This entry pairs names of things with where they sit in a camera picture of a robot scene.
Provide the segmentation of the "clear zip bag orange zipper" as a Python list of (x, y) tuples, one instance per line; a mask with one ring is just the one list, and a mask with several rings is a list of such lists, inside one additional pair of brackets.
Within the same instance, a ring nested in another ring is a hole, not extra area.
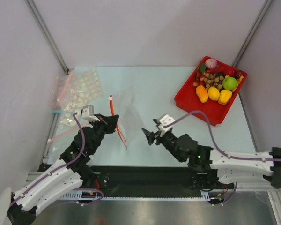
[(128, 150), (143, 126), (140, 115), (134, 107), (135, 88), (129, 86), (125, 90), (109, 95), (108, 100), (111, 114), (119, 116), (116, 131), (124, 148)]

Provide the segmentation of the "orange yellow mango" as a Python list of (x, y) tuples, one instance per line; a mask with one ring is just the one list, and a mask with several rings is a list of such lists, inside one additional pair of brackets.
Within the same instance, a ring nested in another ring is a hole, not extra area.
[(200, 102), (205, 103), (208, 101), (208, 92), (204, 86), (199, 85), (196, 87), (196, 95), (199, 98)]

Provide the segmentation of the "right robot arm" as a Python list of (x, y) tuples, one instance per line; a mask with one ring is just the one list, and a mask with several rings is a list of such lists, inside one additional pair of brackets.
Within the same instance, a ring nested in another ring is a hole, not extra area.
[(221, 184), (268, 182), (281, 189), (281, 148), (257, 153), (229, 152), (217, 146), (198, 144), (188, 134), (176, 137), (172, 132), (172, 117), (155, 119), (158, 131), (142, 128), (149, 145), (162, 145), (178, 162), (186, 162), (196, 172), (210, 173), (207, 184), (218, 188)]

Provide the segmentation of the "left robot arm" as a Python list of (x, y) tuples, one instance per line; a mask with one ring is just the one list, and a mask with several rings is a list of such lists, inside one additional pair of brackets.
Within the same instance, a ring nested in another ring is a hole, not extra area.
[(89, 126), (79, 130), (71, 144), (45, 172), (22, 189), (13, 192), (7, 217), (14, 225), (30, 225), (53, 202), (68, 192), (90, 187), (94, 173), (87, 165), (106, 134), (116, 130), (119, 116), (95, 114)]

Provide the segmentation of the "pink zipper empty bag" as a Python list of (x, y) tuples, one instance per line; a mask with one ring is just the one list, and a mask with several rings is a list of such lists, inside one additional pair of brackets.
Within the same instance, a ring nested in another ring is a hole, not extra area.
[(61, 113), (61, 110), (60, 110), (60, 106), (58, 105), (57, 103), (57, 98), (59, 96), (59, 94), (61, 93), (61, 90), (65, 84), (65, 81), (66, 81), (67, 77), (66, 78), (61, 78), (60, 81), (59, 81), (59, 86), (58, 86), (58, 89), (57, 89), (57, 96), (56, 96), (56, 99), (54, 100), (53, 102), (53, 111), (58, 115), (58, 121), (57, 121), (57, 125), (56, 125), (56, 128), (55, 128), (55, 131), (54, 131), (54, 134), (52, 135), (52, 137), (49, 137), (48, 140), (47, 140), (47, 144), (48, 144), (48, 154), (50, 156), (53, 156), (54, 155), (54, 151), (56, 149), (56, 147), (54, 147), (54, 144), (62, 144), (62, 140), (60, 139), (60, 137), (58, 137), (58, 135), (64, 133), (64, 132), (67, 132), (73, 128), (76, 128), (76, 126), (72, 127), (72, 128), (67, 128), (65, 130), (61, 130), (61, 126), (60, 126), (60, 113)]

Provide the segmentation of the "yellow lemon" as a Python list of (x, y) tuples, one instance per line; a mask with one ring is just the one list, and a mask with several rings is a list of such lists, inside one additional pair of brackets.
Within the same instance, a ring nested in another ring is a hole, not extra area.
[(207, 91), (208, 98), (212, 101), (218, 101), (220, 97), (220, 92), (216, 87), (210, 87)]

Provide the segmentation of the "red plastic tray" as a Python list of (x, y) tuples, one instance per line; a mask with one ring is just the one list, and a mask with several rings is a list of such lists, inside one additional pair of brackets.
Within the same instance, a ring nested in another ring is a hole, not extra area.
[(246, 72), (205, 56), (174, 101), (186, 112), (202, 111), (216, 126), (225, 119), (246, 78)]

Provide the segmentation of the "yellow bell pepper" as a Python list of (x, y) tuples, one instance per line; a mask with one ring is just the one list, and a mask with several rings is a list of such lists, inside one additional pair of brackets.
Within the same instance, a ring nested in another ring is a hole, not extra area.
[(218, 103), (221, 105), (226, 105), (232, 97), (232, 91), (223, 89), (220, 92)]

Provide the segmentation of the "purple onion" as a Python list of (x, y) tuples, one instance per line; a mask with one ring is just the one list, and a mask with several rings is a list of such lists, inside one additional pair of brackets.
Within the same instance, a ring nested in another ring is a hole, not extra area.
[(218, 62), (213, 58), (209, 58), (205, 61), (205, 66), (207, 69), (214, 69), (218, 66)]

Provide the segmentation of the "red chili pepper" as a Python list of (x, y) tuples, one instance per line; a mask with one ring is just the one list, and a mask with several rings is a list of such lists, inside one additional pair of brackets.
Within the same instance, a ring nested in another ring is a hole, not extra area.
[(220, 73), (220, 72), (223, 72), (225, 70), (225, 68), (226, 68), (225, 66), (219, 66), (219, 67), (216, 67), (213, 69), (206, 69), (205, 73), (211, 73), (211, 74), (216, 73), (216, 72)]

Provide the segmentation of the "dark plum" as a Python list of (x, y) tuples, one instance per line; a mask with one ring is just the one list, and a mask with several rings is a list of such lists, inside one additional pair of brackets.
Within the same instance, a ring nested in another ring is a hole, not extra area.
[(236, 79), (239, 79), (241, 76), (244, 75), (244, 72), (242, 70), (237, 70), (235, 73), (234, 73), (234, 77)]

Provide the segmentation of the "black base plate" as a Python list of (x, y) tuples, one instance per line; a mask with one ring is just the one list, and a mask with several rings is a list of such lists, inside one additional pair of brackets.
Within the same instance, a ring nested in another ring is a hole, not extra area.
[(82, 166), (76, 169), (82, 187), (96, 188), (113, 198), (198, 197), (218, 187), (207, 172), (187, 167)]

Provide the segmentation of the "left aluminium frame post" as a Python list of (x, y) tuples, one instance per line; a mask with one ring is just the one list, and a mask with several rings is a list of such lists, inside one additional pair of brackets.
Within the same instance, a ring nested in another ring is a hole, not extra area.
[(39, 27), (40, 31), (42, 32), (51, 52), (53, 53), (54, 57), (56, 58), (58, 64), (62, 68), (64, 74), (69, 73), (69, 68), (67, 67), (58, 46), (56, 45), (43, 17), (40, 14), (35, 2), (33, 0), (24, 0), (25, 4), (27, 5), (32, 17), (34, 18), (37, 26)]

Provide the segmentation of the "aluminium frame post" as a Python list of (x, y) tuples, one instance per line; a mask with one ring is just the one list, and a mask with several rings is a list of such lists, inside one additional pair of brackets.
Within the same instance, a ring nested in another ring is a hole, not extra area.
[(58, 46), (56, 45), (43, 17), (40, 14), (35, 2), (33, 0), (24, 0), (25, 4), (27, 5), (32, 17), (34, 18), (37, 26), (39, 27), (40, 31), (42, 32), (51, 52), (53, 53), (54, 57), (56, 58), (58, 64), (62, 68), (64, 74), (69, 73), (69, 68), (67, 67)]
[(253, 40), (257, 30), (259, 29), (260, 25), (262, 24), (265, 16), (267, 15), (270, 7), (272, 6), (272, 4), (274, 3), (274, 0), (266, 0), (260, 10), (260, 12), (258, 13), (251, 29), (249, 30), (248, 35), (246, 36), (240, 50), (238, 51), (238, 54), (236, 55), (232, 66), (233, 67), (237, 67), (240, 60), (242, 59), (243, 55), (245, 54), (246, 50), (248, 49), (251, 41)]

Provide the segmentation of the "right aluminium frame post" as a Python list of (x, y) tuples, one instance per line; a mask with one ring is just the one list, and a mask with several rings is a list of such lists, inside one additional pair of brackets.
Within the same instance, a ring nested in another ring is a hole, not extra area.
[(245, 54), (246, 50), (248, 49), (251, 41), (253, 40), (257, 30), (259, 29), (260, 25), (262, 24), (265, 16), (267, 15), (270, 7), (272, 6), (272, 4), (274, 3), (274, 0), (266, 0), (260, 10), (260, 12), (258, 13), (251, 29), (249, 30), (248, 35), (246, 36), (240, 50), (238, 51), (238, 54), (236, 55), (232, 66), (233, 67), (237, 67), (240, 60), (242, 59), (243, 55)]

